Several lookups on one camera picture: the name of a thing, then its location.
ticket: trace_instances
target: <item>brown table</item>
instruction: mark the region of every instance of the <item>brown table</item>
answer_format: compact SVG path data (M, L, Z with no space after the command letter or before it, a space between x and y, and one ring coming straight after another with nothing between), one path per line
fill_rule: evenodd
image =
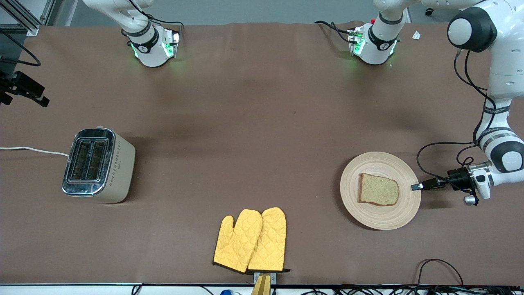
M93 204L61 191L65 157L0 152L0 281L250 281L211 264L220 221L279 206L292 270L280 283L413 283L421 260L442 258L467 284L521 284L524 184L495 187L478 207L451 189L423 192L392 231L361 226L341 201L342 170L361 153L392 153L422 180L421 146L470 140L483 100L454 75L445 30L407 25L391 59L369 66L318 25L194 26L180 60L146 68L115 27L43 27L26 41L42 67L19 69L51 103L1 106L1 145L68 152L78 131L103 125L136 147L134 177L124 203ZM488 64L474 54L479 85ZM516 101L520 134L523 113ZM458 149L421 160L445 173ZM423 283L456 283L444 267L425 271Z

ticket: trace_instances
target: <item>toaster power cord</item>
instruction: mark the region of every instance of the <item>toaster power cord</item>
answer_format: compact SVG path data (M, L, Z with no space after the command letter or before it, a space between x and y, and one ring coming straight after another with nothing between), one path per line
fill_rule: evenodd
M34 148L28 147L28 146L0 147L0 150L5 150L5 151L30 150L30 151L39 152L39 153L46 153L46 154L53 154L53 155L62 155L62 156L69 157L68 154L59 153L59 152L44 151L44 150L34 149Z

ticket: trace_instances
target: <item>oven mitt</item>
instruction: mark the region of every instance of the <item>oven mitt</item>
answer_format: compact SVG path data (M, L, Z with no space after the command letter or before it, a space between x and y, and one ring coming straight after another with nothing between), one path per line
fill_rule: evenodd
M236 224L232 216L224 217L216 241L213 264L245 273L261 230L262 216L258 211L242 210Z
M284 250L286 247L286 216L278 208L270 208L262 213L262 232L249 262L249 272L287 272L284 270Z

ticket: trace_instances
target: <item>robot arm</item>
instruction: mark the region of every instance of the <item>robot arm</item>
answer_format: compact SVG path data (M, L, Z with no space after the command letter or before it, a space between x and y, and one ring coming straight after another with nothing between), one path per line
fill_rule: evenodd
M474 132L488 161L448 171L448 179L456 188L473 192L465 198L465 204L476 205L476 195L490 198L492 186L524 181L524 141L507 122L512 99L524 96L524 3L478 3L455 16L447 34L457 48L473 52L489 49L492 53L489 99Z
M84 3L117 22L126 32L135 56L148 67L163 65L175 57L180 34L152 24L137 7L149 7L154 0L83 0Z
M378 17L349 32L350 52L371 65L380 65L393 54L398 34L406 23L404 10L411 4L422 2L434 9L459 9L475 5L479 0L374 0Z

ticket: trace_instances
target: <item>oven mitt thumb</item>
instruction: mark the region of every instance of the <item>oven mitt thumb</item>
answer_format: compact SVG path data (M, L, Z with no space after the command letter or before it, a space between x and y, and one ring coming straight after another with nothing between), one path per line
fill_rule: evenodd
M261 230L262 216L258 211L242 210L236 224L232 216L224 217L216 241L213 264L245 273Z
M286 216L280 208L275 207L265 210L262 219L262 232L247 268L250 273L287 272L289 269L284 269Z

